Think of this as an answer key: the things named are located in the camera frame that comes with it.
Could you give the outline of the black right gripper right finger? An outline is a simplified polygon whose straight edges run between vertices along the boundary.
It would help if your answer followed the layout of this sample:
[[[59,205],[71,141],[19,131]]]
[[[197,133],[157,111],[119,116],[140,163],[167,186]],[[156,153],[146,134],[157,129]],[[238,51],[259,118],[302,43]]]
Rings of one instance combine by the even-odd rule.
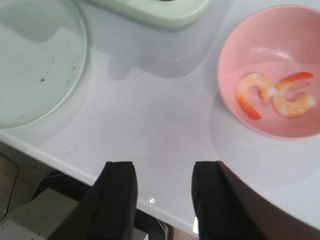
[[[192,201],[201,240],[293,240],[290,224],[257,194],[241,196],[219,162],[198,161]]]

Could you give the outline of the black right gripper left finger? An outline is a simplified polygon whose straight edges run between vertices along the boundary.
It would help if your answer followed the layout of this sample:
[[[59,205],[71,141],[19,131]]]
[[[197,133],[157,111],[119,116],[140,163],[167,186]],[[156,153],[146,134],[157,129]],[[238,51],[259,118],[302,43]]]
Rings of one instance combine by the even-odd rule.
[[[107,162],[50,240],[131,240],[138,198],[132,162]]]

